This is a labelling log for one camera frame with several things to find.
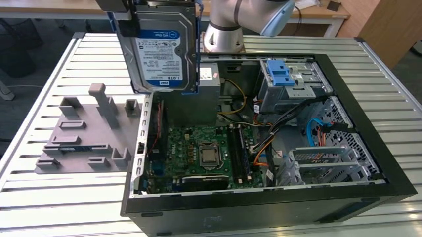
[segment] metal frame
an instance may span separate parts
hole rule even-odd
[[[387,74],[381,70],[382,62],[377,56],[369,55],[363,44],[354,39],[317,37],[246,36],[246,41],[247,52],[309,52],[329,55],[410,181],[422,193],[419,104],[413,96],[399,93],[402,84],[389,75],[386,67]],[[35,128],[51,127],[48,123],[54,122],[55,118],[41,116],[59,115],[59,109],[51,105],[59,104],[62,95],[78,94],[83,103],[90,103],[83,91],[91,83],[103,82],[110,88],[106,92],[115,100],[134,96],[118,44],[115,34],[86,34],[82,42],[79,39],[72,40],[64,53],[63,57],[71,57],[71,60],[64,67],[64,61],[68,60],[62,58],[52,74],[55,79],[50,79],[41,91],[11,149],[0,162],[0,219],[5,220],[0,222],[0,230],[5,231],[1,233],[3,236],[142,235],[142,230],[132,221],[119,216],[124,173],[36,176],[32,170],[37,158],[19,158],[20,154],[32,155],[31,152],[41,150],[39,144],[27,144],[27,141],[39,142],[50,138],[48,130]],[[421,201],[422,195],[415,195],[399,203],[374,208],[342,223],[208,233],[198,236],[307,237],[321,233],[325,236],[355,237],[398,236],[406,233],[406,236],[418,237],[422,228]]]

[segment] motherboard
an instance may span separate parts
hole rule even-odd
[[[250,127],[171,127],[166,158],[151,164],[154,192],[262,187],[250,164],[254,142]]]

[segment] cpu socket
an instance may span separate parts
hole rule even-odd
[[[200,143],[199,144],[199,165],[206,170],[214,170],[219,167],[219,145],[218,143]]]

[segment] open computer tower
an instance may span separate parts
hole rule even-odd
[[[417,193],[326,55],[202,54],[146,96],[122,215],[150,236],[341,222]]]

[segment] desk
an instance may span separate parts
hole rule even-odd
[[[334,37],[343,21],[350,17],[343,7],[338,12],[325,7],[309,7],[302,10],[303,24],[329,24],[325,37]],[[40,19],[107,19],[95,0],[0,0],[0,17]],[[294,12],[289,23],[298,23],[299,13]],[[204,2],[203,20],[210,20],[210,2]]]
[[[422,229],[422,107],[365,43],[353,38],[246,36],[251,53],[321,53],[330,60],[411,181],[418,195],[382,205],[342,223],[302,225],[195,237],[421,236]],[[115,62],[114,69],[107,62]],[[104,83],[116,103],[134,95],[115,34],[86,34],[72,39],[52,76],[0,161],[0,231],[16,236],[146,237],[120,217],[126,172],[33,173],[43,146],[62,114],[63,96],[84,104],[91,83]]]

